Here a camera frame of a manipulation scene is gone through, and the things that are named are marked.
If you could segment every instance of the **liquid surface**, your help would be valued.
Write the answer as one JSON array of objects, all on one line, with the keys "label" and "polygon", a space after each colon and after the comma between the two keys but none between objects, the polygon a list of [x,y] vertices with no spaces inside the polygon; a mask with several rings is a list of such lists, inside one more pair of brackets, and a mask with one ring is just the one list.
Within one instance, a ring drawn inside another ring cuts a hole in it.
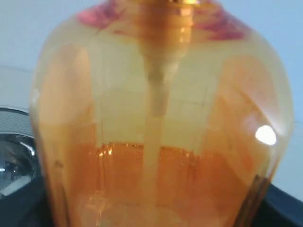
[{"label": "liquid surface", "polygon": [[70,219],[86,223],[72,226],[232,227],[249,190],[219,153],[162,147],[156,188],[142,182],[143,145],[112,143],[90,155],[95,164],[63,167],[74,176],[66,191]]}]

